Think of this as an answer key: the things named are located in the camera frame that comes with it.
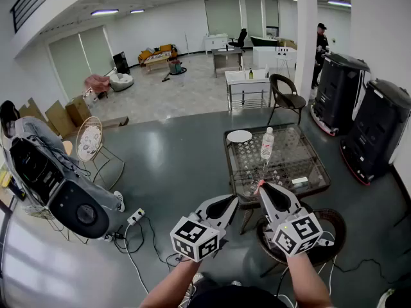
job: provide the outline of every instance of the person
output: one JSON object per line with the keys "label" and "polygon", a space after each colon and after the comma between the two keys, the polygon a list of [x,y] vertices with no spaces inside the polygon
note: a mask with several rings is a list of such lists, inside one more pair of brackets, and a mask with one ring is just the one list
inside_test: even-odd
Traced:
{"label": "person", "polygon": [[[300,308],[332,308],[326,285],[317,275],[306,253],[287,257],[295,298]],[[212,280],[197,273],[201,262],[180,262],[177,267],[143,300],[140,308],[177,308],[191,282],[195,292],[188,308],[208,307],[272,307],[287,308],[280,299],[257,287],[238,283],[218,287]]]}
{"label": "person", "polygon": [[123,196],[116,191],[114,194],[106,191],[104,188],[92,183],[88,178],[78,173],[80,176],[74,175],[71,170],[77,170],[79,161],[66,154],[63,142],[57,135],[51,131],[49,126],[43,121],[32,116],[25,116],[20,118],[19,111],[15,108],[11,101],[5,101],[0,106],[0,122],[1,122],[1,142],[3,148],[3,155],[6,165],[13,174],[15,180],[21,185],[18,174],[15,172],[12,158],[9,149],[12,147],[12,139],[16,135],[16,126],[22,127],[24,132],[32,133],[37,136],[46,146],[50,147],[55,153],[49,151],[49,157],[52,160],[57,159],[66,167],[62,168],[62,172],[67,179],[75,181],[81,188],[83,188],[90,196],[92,196],[102,207],[109,210],[118,210],[123,212],[125,204]]}
{"label": "person", "polygon": [[317,80],[322,70],[322,66],[324,65],[324,59],[322,55],[326,51],[329,51],[328,40],[326,35],[324,34],[326,29],[327,28],[323,23],[319,23],[319,25],[317,26],[317,50],[315,52],[315,66],[311,88],[318,86]]}

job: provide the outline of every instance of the wicker chair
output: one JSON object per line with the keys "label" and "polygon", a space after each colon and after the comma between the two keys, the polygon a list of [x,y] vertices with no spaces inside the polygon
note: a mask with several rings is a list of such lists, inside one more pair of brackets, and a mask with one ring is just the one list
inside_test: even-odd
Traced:
{"label": "wicker chair", "polygon": [[[335,210],[331,209],[320,209],[312,211],[306,204],[301,202],[301,205],[307,209],[308,212],[314,212],[317,219],[329,221],[334,227],[335,241],[332,246],[315,246],[314,248],[308,250],[307,254],[310,258],[313,266],[319,266],[325,264],[327,261],[331,260],[335,255],[337,255],[345,243],[345,237],[347,234],[347,228],[345,226],[345,221],[343,217]],[[271,267],[266,272],[262,273],[260,276],[264,277],[270,271],[272,271],[279,264],[287,266],[287,259],[285,253],[279,248],[274,248],[270,250],[265,242],[264,229],[267,226],[268,221],[266,219],[261,219],[261,222],[257,226],[257,239],[258,243],[264,250],[264,252],[276,261],[276,264]]]}
{"label": "wicker chair", "polygon": [[[290,87],[292,93],[283,94],[278,89],[277,81],[285,82]],[[298,114],[298,124],[300,124],[301,110],[304,106],[306,106],[306,100],[297,94],[297,89],[295,88],[293,81],[291,81],[289,78],[286,78],[285,76],[282,76],[280,74],[273,74],[270,76],[270,84],[271,84],[272,93],[274,95],[274,107],[272,109],[270,119],[268,119],[267,126],[270,125],[272,115],[274,114],[274,110],[277,107],[277,105],[279,107],[287,108],[297,113]]]}

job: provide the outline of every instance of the window blind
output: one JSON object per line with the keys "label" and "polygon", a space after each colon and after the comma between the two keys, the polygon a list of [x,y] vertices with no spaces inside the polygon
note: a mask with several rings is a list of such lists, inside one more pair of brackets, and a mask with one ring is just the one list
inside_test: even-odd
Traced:
{"label": "window blind", "polygon": [[255,37],[263,37],[263,17],[261,0],[245,0],[247,12],[247,32]]}
{"label": "window blind", "polygon": [[238,38],[241,32],[240,0],[205,0],[208,32]]}
{"label": "window blind", "polygon": [[91,75],[78,34],[49,45],[60,81],[69,99],[83,93],[84,80]]}
{"label": "window blind", "polygon": [[265,22],[267,26],[278,26],[277,0],[265,0]]}
{"label": "window blind", "polygon": [[84,53],[93,74],[106,75],[114,68],[113,57],[103,28],[80,32]]}

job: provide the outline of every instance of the white pillar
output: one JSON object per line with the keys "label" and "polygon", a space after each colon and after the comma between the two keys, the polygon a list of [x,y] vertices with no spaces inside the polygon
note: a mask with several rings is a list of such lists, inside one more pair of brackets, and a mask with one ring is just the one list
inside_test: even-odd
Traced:
{"label": "white pillar", "polygon": [[265,0],[261,0],[261,25],[263,26],[263,38],[267,38],[267,17],[265,12]]}
{"label": "white pillar", "polygon": [[308,103],[317,42],[317,0],[298,0],[298,52],[295,87]]}
{"label": "white pillar", "polygon": [[240,0],[240,16],[241,28],[247,28],[247,9],[245,7],[245,0]]}

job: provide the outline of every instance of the metal table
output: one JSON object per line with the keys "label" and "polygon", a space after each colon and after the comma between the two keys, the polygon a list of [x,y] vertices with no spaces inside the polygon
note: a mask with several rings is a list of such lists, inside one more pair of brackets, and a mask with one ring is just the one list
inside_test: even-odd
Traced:
{"label": "metal table", "polygon": [[227,136],[230,132],[224,133],[232,190],[238,195],[239,209],[246,210],[241,234],[253,209],[260,207],[254,191],[261,179],[287,188],[298,199],[325,191],[331,184],[313,146],[296,124],[281,124],[272,128],[274,145],[268,162],[260,156],[266,127],[244,129],[252,134],[252,138],[242,143],[229,141]]}
{"label": "metal table", "polygon": [[[271,106],[272,91],[270,79],[267,78],[266,71],[264,69],[256,69],[252,72],[254,74],[253,79],[250,79],[250,71],[225,72],[229,110]],[[265,94],[268,94],[268,104],[265,101]],[[233,96],[239,95],[241,95],[241,100],[232,100]]]}
{"label": "metal table", "polygon": [[238,68],[241,69],[241,58],[243,56],[243,50],[237,47],[230,47],[228,50],[213,49],[213,63],[214,63],[214,75],[217,77],[217,69]]}

